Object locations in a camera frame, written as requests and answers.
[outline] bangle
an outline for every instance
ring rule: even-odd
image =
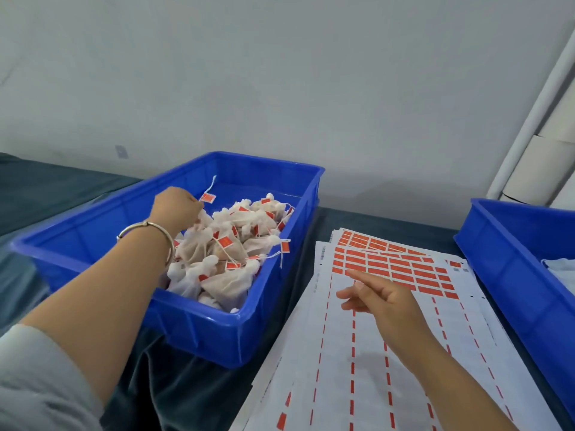
[[[127,226],[125,229],[120,231],[120,233],[116,237],[116,241],[119,241],[120,239],[122,239],[126,234],[128,234],[133,229],[140,228],[140,227],[147,227],[148,225],[151,225],[152,227],[155,227],[158,230],[160,230],[162,233],[164,233],[164,235],[166,236],[166,239],[168,239],[168,243],[170,244],[170,253],[168,255],[168,259],[166,260],[166,266],[168,266],[174,260],[174,256],[176,254],[176,246],[174,245],[174,239],[172,239],[171,234],[168,233],[168,231],[164,227],[162,227],[158,224],[155,224],[155,223],[149,222],[149,221],[143,221],[143,222],[138,222],[136,224],[132,224],[130,226]]]

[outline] blue plastic tray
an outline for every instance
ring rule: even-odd
[[[575,296],[541,264],[575,259],[575,211],[472,199],[455,240],[575,419]]]
[[[242,198],[252,201],[272,192],[296,210],[282,231],[291,239],[291,252],[266,261],[238,313],[228,314],[190,299],[156,289],[144,324],[160,330],[168,342],[228,368],[248,362],[289,273],[312,220],[324,168],[241,154],[212,152],[182,166],[119,191],[102,202],[57,218],[12,243],[31,256],[40,274],[55,291],[102,257],[127,225],[149,215],[154,196],[169,186],[183,187],[201,196],[217,175],[208,213],[230,207]]]

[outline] white pipe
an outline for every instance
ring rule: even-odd
[[[497,199],[501,195],[501,191],[505,187],[507,180],[509,180],[511,173],[513,173],[519,159],[521,159],[523,151],[527,148],[527,145],[531,141],[531,137],[535,134],[537,127],[541,123],[547,110],[550,108],[551,103],[557,96],[559,88],[563,84],[574,64],[575,30],[571,33],[571,37],[569,38],[567,45],[565,45],[565,48],[557,59],[557,63],[555,63],[555,66],[551,70],[545,85],[543,85],[543,89],[541,89],[537,100],[535,100],[535,104],[533,104],[521,130],[519,130],[519,134],[507,152],[505,159],[503,159],[503,163],[487,191],[487,198]]]

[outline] white wall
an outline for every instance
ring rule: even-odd
[[[574,12],[575,0],[0,0],[0,151],[142,177],[219,149],[306,161],[327,168],[322,205],[458,227]]]

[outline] stack of paper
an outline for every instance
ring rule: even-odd
[[[316,243],[314,262],[231,430],[442,429],[373,316],[341,310],[346,269],[412,289],[442,346],[520,430],[561,429],[464,259],[340,229]]]

